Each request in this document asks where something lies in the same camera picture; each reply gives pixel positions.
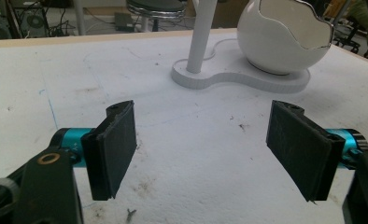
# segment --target cable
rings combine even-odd
[[[114,24],[114,22],[108,22],[108,21],[104,21],[104,20],[102,20],[102,19],[100,19],[100,18],[98,18],[98,17],[96,17],[95,15],[93,15],[87,8],[85,8],[85,10],[92,16],[92,17],[94,17],[95,19],[97,19],[97,20],[99,20],[99,21],[102,21],[102,22],[104,22],[104,23],[108,23],[108,24]]]

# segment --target white stand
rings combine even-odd
[[[172,79],[177,84],[200,90],[219,82],[237,82],[279,93],[298,92],[306,87],[310,80],[308,70],[285,76],[263,72],[248,62],[236,40],[220,41],[212,55],[204,59],[216,4],[217,0],[199,1],[189,59],[173,65]]]
[[[180,86],[193,90],[219,82],[237,82],[262,91],[294,93],[302,91],[310,80],[308,70],[285,76],[263,72],[248,62],[236,39],[220,41],[215,53],[203,60],[203,70],[198,74],[186,69],[188,62],[180,60],[173,65],[172,79]]]

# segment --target floor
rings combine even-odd
[[[112,35],[122,34],[125,32],[116,31],[114,16],[111,15],[93,15],[88,9],[84,10],[84,21],[87,35]],[[73,8],[64,9],[50,8],[47,13],[48,23],[50,27],[54,27],[63,23],[62,30],[67,35],[77,35],[77,19]],[[135,23],[140,23],[141,19],[133,15],[132,19]],[[184,17],[182,19],[172,21],[160,21],[159,30],[161,32],[192,30],[195,24],[194,17]],[[152,28],[152,21],[149,22],[149,30]],[[338,32],[348,34],[350,31],[346,26],[338,25],[335,27]],[[361,44],[358,54],[363,56],[367,51],[367,41],[362,35],[355,35],[353,40]]]

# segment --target black plastic housing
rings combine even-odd
[[[307,201],[327,200],[345,139],[319,127],[301,107],[273,101],[266,143]]]
[[[81,137],[92,197],[96,201],[115,198],[137,147],[134,102],[106,109],[107,118]]]

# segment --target white spherical vase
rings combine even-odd
[[[237,39],[254,66],[286,75],[305,70],[327,53],[333,26],[300,0],[250,0],[238,23]]]

